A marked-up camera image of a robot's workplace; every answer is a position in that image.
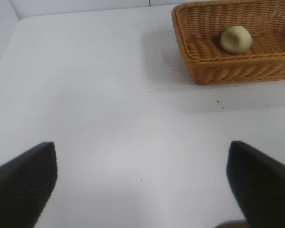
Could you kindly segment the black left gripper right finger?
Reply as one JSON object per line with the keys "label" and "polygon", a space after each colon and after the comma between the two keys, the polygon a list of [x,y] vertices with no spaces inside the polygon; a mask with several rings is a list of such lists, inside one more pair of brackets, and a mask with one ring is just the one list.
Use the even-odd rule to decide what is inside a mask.
{"label": "black left gripper right finger", "polygon": [[285,165],[242,141],[230,144],[231,191],[250,228],[285,228]]}

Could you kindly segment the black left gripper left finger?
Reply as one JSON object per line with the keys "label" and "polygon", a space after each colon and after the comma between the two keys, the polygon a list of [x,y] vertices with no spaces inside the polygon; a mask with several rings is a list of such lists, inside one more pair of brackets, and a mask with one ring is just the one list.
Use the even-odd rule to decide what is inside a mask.
{"label": "black left gripper left finger", "polygon": [[53,142],[42,142],[0,166],[0,228],[32,228],[56,185]]}

